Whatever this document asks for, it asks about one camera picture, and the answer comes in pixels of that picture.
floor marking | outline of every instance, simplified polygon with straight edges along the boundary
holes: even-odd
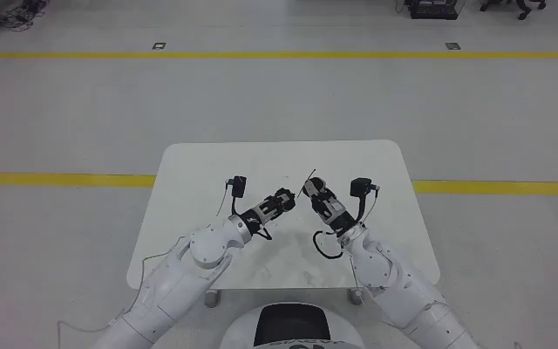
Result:
[[[154,175],[142,174],[0,173],[0,185],[13,186],[152,188],[154,183]]]
[[[554,181],[413,181],[416,194],[558,195]]]
[[[152,188],[146,174],[14,174],[0,173],[4,186]],[[417,194],[558,195],[554,181],[413,181]]]
[[[558,59],[558,51],[0,52],[0,59]]]

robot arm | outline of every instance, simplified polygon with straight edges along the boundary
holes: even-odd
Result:
[[[322,179],[309,179],[303,189],[312,208],[350,253],[357,280],[382,309],[386,323],[423,349],[478,349],[434,285],[389,243],[374,239],[358,222],[364,213],[364,197],[372,190],[378,194],[379,187],[370,180],[359,178],[351,183],[351,195],[361,200],[355,220]]]
[[[239,194],[233,186],[233,197],[242,197],[246,178],[235,177],[235,181],[242,189]],[[188,313],[227,269],[232,260],[229,248],[243,248],[253,235],[270,239],[269,233],[267,236],[261,233],[262,230],[267,232],[265,223],[294,207],[295,196],[281,188],[243,214],[234,213],[222,227],[207,227],[189,238],[179,239],[141,284],[132,309],[119,317],[92,349],[150,348]],[[214,270],[211,275],[198,277],[181,262],[188,250],[199,267]]]

white floor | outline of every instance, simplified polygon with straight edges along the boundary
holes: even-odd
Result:
[[[388,0],[55,1],[1,51],[556,51],[558,10],[467,3],[412,21]],[[177,142],[391,139],[413,179],[558,181],[556,60],[0,60],[0,172],[155,174]],[[54,348],[131,301],[149,189],[0,188],[0,347]],[[555,197],[420,195],[439,287],[486,348],[548,348]],[[342,291],[229,291],[158,348],[216,348],[254,306],[338,311],[369,348],[413,347]],[[95,335],[66,331],[63,348]]]

